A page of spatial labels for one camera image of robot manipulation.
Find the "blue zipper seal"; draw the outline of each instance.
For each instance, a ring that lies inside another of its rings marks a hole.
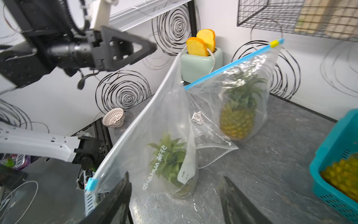
[[[219,68],[218,70],[213,71],[212,73],[210,73],[210,74],[208,74],[208,75],[206,75],[204,77],[201,77],[200,79],[198,79],[198,80],[192,82],[191,84],[185,86],[184,89],[188,90],[191,87],[196,86],[197,84],[200,84],[200,83],[204,82],[205,80],[208,80],[208,79],[210,79],[210,78],[212,78],[212,77],[214,77],[214,76],[216,76],[216,75],[228,70],[229,68],[231,68],[231,67],[233,67],[235,65],[238,65],[238,64],[240,64],[242,62],[245,62],[245,61],[248,61],[248,60],[252,59],[253,57],[255,57],[256,55],[259,55],[259,54],[262,54],[262,53],[265,53],[265,52],[269,51],[271,48],[277,46],[277,45],[273,46],[272,45],[273,42],[275,42],[275,43],[278,42],[279,44],[283,44],[284,39],[274,40],[270,44],[268,44],[267,46],[264,46],[263,48],[255,51],[255,52],[252,52],[251,54],[246,55],[243,58],[240,58],[240,59],[238,59],[238,60],[236,60],[234,62],[231,62],[230,64],[227,64],[227,65]]]

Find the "yellow toy bread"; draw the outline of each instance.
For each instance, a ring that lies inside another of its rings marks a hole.
[[[215,32],[211,29],[202,29],[198,32],[197,38],[202,39],[206,46],[211,50],[211,52],[215,52]]]
[[[198,56],[209,56],[205,42],[197,37],[190,37],[187,40],[188,53]]]

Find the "small basket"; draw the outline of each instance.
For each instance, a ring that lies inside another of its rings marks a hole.
[[[103,117],[102,124],[108,128],[119,128],[124,122],[124,111],[122,108],[114,108]]]
[[[358,203],[327,183],[319,174],[334,162],[358,152],[358,109],[349,111],[329,133],[311,162],[313,192],[341,215],[358,224]]]

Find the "teal plastic basket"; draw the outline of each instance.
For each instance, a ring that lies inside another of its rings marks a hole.
[[[358,203],[328,184],[319,172],[358,152],[358,109],[349,111],[329,133],[311,162],[313,192],[337,212],[358,224]]]

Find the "white woven basket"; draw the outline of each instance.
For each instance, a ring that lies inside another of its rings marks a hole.
[[[103,117],[102,124],[108,128],[118,128],[124,122],[124,111],[122,108],[114,108]]]

